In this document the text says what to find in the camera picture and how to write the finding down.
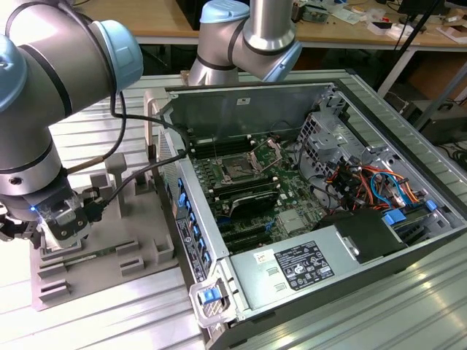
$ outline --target motherboard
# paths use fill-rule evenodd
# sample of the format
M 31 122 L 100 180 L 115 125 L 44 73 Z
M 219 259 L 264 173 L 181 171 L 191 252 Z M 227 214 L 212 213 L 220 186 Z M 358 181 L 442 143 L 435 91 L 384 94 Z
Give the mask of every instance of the motherboard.
M 285 144 L 263 136 L 194 148 L 196 175 L 232 254 L 308 233 L 327 214 Z

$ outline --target blue cable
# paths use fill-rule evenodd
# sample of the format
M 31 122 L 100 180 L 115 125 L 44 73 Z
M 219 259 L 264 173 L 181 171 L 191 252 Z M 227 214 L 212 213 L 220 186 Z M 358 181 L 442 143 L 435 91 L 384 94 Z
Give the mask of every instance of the blue cable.
M 404 203 L 406 205 L 409 205 L 409 204 L 412 204 L 412 201 L 404 194 L 403 190 L 401 189 L 401 186 L 399 185 L 399 183 L 397 182 L 397 180 L 395 179 L 395 177 L 391 174 L 388 174 L 388 173 L 385 173 L 384 171 L 382 172 L 379 172 L 379 173 L 376 173 L 375 175 L 373 175 L 371 177 L 371 181 L 370 181 L 370 185 L 371 185 L 371 191 L 373 192 L 373 194 L 378 198 L 380 199 L 381 201 L 385 202 L 391 209 L 393 208 L 393 206 L 391 205 L 391 203 L 389 202 L 388 199 L 382 197 L 379 195 L 379 193 L 376 191 L 376 188 L 374 186 L 374 180 L 376 179 L 376 176 L 378 174 L 382 174 L 382 175 L 386 175 L 388 177 L 388 179 L 390 179 L 395 187 L 397 188 L 397 191 L 399 192 L 399 195 L 401 196 L 401 198 L 403 199 Z

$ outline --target warning label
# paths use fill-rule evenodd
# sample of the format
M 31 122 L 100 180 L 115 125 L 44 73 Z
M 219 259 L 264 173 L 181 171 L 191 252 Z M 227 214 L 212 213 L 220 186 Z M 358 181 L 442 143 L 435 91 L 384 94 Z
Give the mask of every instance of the warning label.
M 290 288 L 300 290 L 334 276 L 314 241 L 274 254 Z

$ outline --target robotic arm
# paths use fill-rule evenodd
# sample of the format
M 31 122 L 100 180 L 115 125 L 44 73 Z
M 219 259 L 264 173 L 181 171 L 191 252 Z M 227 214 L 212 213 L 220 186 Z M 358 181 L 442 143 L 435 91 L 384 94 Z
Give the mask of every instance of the robotic arm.
M 48 126 L 113 94 L 93 42 L 58 5 L 65 1 L 2 2 L 0 8 L 0 202 L 11 218 L 39 222 L 62 247 L 89 234 Z M 117 91 L 138 81 L 142 54 L 115 21 L 90 30 L 115 72 Z M 18 233 L 0 213 L 0 238 Z
M 293 0 L 213 0 L 201 15 L 198 55 L 189 85 L 239 81 L 236 67 L 264 82 L 283 80 L 295 65 L 301 44 L 291 20 Z
M 283 79 L 301 51 L 291 11 L 292 0 L 252 0 L 251 13 L 237 1 L 208 2 L 189 84 L 236 82 L 236 66 L 266 82 Z M 113 100 L 142 70 L 139 45 L 121 24 L 86 27 L 66 0 L 3 0 L 1 240 L 28 238 L 37 223 L 59 247 L 90 233 L 95 214 L 70 188 L 48 127 L 103 98 Z

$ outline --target open computer chassis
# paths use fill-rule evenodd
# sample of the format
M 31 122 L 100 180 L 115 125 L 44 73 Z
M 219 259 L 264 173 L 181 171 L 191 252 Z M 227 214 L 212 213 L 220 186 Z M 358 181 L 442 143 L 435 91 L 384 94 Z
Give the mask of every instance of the open computer chassis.
M 191 144 L 161 176 L 212 349 L 402 271 L 467 230 L 463 202 L 341 81 L 167 97 L 161 117 Z M 160 160 L 183 147 L 161 130 Z

